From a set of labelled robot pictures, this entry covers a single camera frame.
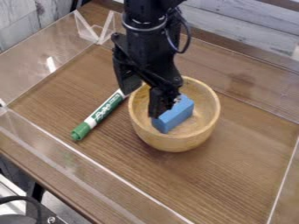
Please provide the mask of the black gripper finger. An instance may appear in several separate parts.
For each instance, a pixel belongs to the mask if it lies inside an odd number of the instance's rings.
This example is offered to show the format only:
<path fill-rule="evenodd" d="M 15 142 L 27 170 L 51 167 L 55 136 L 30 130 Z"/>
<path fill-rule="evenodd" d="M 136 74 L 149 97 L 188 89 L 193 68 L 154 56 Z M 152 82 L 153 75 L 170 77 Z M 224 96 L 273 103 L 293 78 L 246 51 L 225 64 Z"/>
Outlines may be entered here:
<path fill-rule="evenodd" d="M 166 110 L 173 107 L 174 99 L 178 97 L 180 92 L 177 87 L 160 89 L 158 87 L 149 88 L 149 104 L 148 116 L 157 118 Z"/>
<path fill-rule="evenodd" d="M 129 95 L 141 86 L 136 63 L 117 47 L 113 48 L 112 61 L 118 88 L 124 95 Z"/>

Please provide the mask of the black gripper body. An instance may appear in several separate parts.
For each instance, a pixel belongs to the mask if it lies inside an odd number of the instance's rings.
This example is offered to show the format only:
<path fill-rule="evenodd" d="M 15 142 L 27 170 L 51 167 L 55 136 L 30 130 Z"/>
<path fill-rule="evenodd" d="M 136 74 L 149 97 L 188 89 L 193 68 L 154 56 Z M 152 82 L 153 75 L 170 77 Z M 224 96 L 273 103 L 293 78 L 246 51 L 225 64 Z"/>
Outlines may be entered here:
<path fill-rule="evenodd" d="M 170 13 L 156 27 L 134 27 L 126 17 L 122 17 L 122 25 L 125 33 L 114 33 L 110 40 L 113 48 L 117 47 L 136 63 L 141 82 L 160 89 L 180 88 L 182 78 L 173 57 L 186 51 L 190 43 L 186 38 L 178 49 L 181 26 L 190 31 L 181 14 Z"/>

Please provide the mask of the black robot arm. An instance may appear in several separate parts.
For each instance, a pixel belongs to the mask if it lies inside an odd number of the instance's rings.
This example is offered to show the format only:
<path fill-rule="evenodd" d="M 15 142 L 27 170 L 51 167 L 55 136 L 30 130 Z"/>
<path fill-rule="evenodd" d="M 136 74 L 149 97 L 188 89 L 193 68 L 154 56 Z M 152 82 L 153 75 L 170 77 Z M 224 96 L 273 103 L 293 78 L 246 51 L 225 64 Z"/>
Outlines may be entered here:
<path fill-rule="evenodd" d="M 173 107 L 182 77 L 173 63 L 189 47 L 180 34 L 190 28 L 178 5 L 185 0 L 124 0 L 122 33 L 113 33 L 112 60 L 118 88 L 130 94 L 149 86 L 148 116 L 156 118 Z"/>

